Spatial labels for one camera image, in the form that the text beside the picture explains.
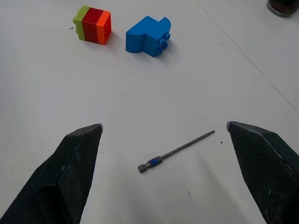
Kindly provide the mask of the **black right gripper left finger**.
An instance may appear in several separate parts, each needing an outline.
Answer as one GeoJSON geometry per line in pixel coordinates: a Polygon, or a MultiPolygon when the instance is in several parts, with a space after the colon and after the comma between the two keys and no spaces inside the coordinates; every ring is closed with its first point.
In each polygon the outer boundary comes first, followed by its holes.
{"type": "Polygon", "coordinates": [[[80,224],[102,132],[102,124],[94,124],[66,135],[31,175],[0,224],[80,224]]]}

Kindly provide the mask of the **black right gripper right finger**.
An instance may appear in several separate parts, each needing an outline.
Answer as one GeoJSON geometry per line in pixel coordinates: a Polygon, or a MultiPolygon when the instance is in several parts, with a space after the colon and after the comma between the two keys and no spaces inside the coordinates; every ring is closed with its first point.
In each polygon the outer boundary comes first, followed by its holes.
{"type": "Polygon", "coordinates": [[[227,123],[243,179],[267,224],[299,224],[299,155],[276,133],[227,123]]]}

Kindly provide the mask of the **long screwdriver bit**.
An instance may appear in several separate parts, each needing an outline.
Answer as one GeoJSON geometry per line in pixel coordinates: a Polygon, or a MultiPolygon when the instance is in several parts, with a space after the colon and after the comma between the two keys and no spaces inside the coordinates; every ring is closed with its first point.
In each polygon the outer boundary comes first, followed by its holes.
{"type": "Polygon", "coordinates": [[[204,134],[204,135],[202,135],[202,136],[200,136],[200,137],[198,137],[198,138],[196,138],[196,139],[180,146],[179,148],[176,148],[176,149],[168,152],[167,154],[165,154],[163,156],[157,156],[157,157],[147,161],[147,163],[139,165],[137,169],[142,174],[143,172],[147,171],[148,169],[153,168],[153,167],[157,166],[158,164],[162,163],[168,157],[173,156],[174,154],[180,152],[181,150],[192,146],[193,144],[209,137],[210,135],[212,135],[214,133],[215,133],[215,130],[210,131],[210,132],[208,132],[208,133],[206,133],[206,134],[204,134]]]}

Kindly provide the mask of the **glass cola bottle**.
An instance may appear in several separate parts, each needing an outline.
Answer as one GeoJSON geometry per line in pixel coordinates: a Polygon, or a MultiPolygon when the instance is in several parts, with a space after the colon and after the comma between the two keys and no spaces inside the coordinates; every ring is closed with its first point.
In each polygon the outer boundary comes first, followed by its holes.
{"type": "Polygon", "coordinates": [[[299,0],[268,0],[267,8],[280,17],[290,17],[299,10],[299,0]]]}

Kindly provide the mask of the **green red orange brick stack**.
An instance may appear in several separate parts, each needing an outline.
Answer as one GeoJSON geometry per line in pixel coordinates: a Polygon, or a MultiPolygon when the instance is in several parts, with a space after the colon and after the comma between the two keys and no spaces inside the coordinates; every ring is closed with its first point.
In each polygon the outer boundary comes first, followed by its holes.
{"type": "Polygon", "coordinates": [[[109,11],[82,6],[72,19],[78,38],[83,41],[106,45],[112,32],[109,11]]]}

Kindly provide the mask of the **blue toy brick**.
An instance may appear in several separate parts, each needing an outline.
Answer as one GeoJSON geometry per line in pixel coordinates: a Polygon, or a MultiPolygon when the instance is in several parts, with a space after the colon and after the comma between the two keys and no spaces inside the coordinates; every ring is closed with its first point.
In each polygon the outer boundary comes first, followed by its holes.
{"type": "Polygon", "coordinates": [[[126,32],[126,51],[159,56],[168,47],[170,29],[171,22],[168,18],[157,21],[146,16],[126,32]]]}

